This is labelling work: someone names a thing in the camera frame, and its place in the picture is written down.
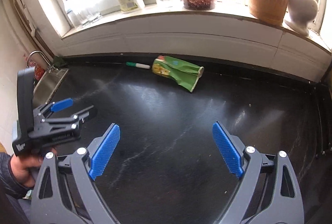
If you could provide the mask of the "person's left hand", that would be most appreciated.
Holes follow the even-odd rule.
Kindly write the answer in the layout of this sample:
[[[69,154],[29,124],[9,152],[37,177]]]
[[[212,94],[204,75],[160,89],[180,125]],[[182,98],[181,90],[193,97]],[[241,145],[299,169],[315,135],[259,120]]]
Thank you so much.
[[[17,182],[25,187],[33,188],[35,179],[30,170],[40,168],[43,160],[44,157],[38,154],[22,154],[20,156],[13,154],[10,159],[10,167]]]

